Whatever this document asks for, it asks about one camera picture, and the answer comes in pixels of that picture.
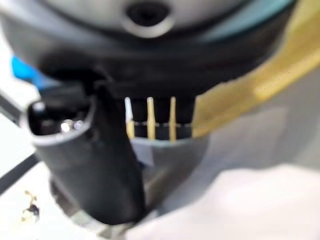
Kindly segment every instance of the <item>white surface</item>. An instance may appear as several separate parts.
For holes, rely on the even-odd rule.
[[[283,165],[222,173],[194,204],[130,230],[127,240],[318,240],[320,174]]]
[[[36,89],[14,78],[11,68],[12,52],[0,32],[0,93],[23,110],[38,99]],[[23,131],[0,114],[0,177],[34,152]]]

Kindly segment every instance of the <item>black hole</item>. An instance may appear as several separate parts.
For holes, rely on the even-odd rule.
[[[157,2],[140,2],[130,6],[128,17],[137,25],[152,27],[161,23],[169,14],[169,9]]]

